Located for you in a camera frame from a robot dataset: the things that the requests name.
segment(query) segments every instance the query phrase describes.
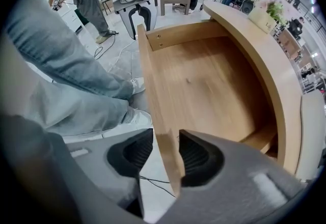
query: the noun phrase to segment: robotic arm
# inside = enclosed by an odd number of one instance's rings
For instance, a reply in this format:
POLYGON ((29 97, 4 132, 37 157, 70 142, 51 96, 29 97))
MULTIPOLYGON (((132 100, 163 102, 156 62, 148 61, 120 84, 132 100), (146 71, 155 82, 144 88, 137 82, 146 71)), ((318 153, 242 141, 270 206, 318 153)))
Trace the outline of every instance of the robotic arm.
POLYGON ((136 32, 131 16, 138 11, 144 18, 146 30, 152 30, 156 24, 157 9, 149 0, 113 0, 116 13, 120 14, 121 19, 127 28, 129 35, 135 39, 136 32))

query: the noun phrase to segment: shoe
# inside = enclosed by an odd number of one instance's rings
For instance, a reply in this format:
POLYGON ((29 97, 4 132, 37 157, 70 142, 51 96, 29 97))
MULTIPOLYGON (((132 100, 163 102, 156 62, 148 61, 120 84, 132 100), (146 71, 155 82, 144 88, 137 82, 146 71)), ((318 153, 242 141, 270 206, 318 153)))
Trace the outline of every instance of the shoe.
POLYGON ((103 36, 99 36, 98 38, 96 38, 95 43, 96 44, 102 44, 105 40, 107 40, 108 38, 110 38, 112 35, 108 35, 106 37, 103 36))
POLYGON ((178 8, 178 9, 185 9, 185 6, 181 5, 181 4, 176 4, 176 5, 174 5, 174 7, 178 8))
POLYGON ((145 90, 145 84, 144 84, 144 78, 143 77, 137 77, 133 78, 131 81, 133 86, 133 92, 132 94, 138 94, 145 90))
POLYGON ((152 127, 152 117, 149 113, 138 110, 138 109, 133 109, 131 107, 128 108, 128 112, 131 113, 132 117, 129 122, 123 122, 122 124, 127 124, 129 126, 135 126, 137 129, 142 129, 142 128, 150 128, 152 127))

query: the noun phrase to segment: light blue jeans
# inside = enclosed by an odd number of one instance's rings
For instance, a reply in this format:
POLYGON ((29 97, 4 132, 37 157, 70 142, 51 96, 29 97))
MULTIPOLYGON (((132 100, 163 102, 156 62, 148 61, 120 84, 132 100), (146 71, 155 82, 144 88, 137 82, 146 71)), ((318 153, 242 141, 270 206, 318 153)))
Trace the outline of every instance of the light blue jeans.
POLYGON ((5 30, 26 61, 58 82, 39 82, 24 117, 62 136, 130 120, 132 83, 107 73, 46 0, 18 0, 5 30))

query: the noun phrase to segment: flower pot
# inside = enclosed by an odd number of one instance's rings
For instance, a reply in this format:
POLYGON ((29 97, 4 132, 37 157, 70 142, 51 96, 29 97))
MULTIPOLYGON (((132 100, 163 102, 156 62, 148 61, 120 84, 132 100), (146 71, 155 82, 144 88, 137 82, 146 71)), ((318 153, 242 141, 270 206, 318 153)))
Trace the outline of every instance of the flower pot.
POLYGON ((248 15, 248 19, 265 33, 270 33, 276 26, 276 21, 266 11, 260 8, 253 8, 248 15))

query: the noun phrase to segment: curved wooden tabletop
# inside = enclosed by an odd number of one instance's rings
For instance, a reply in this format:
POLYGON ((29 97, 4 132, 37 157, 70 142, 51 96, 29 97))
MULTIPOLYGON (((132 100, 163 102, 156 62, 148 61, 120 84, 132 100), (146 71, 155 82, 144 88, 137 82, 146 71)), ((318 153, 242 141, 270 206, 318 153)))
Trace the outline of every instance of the curved wooden tabletop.
POLYGON ((302 90, 291 63, 276 40, 247 16, 217 2, 206 1, 204 10, 241 45, 255 64, 273 104, 278 129, 278 163, 295 174, 301 148, 302 90))

